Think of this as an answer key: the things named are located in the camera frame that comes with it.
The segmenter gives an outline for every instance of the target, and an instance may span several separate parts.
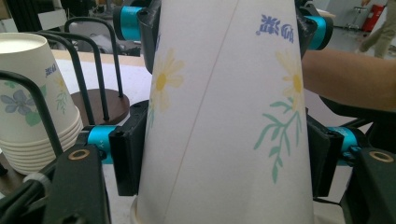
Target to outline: stack of paper cups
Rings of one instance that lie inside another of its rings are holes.
[[[312,223],[294,1],[163,1],[132,221]]]
[[[73,146],[81,117],[64,84],[47,39],[40,35],[0,34],[0,70],[30,78],[44,95],[63,150]],[[55,156],[35,102],[22,85],[0,81],[0,148],[22,174],[37,172]]]

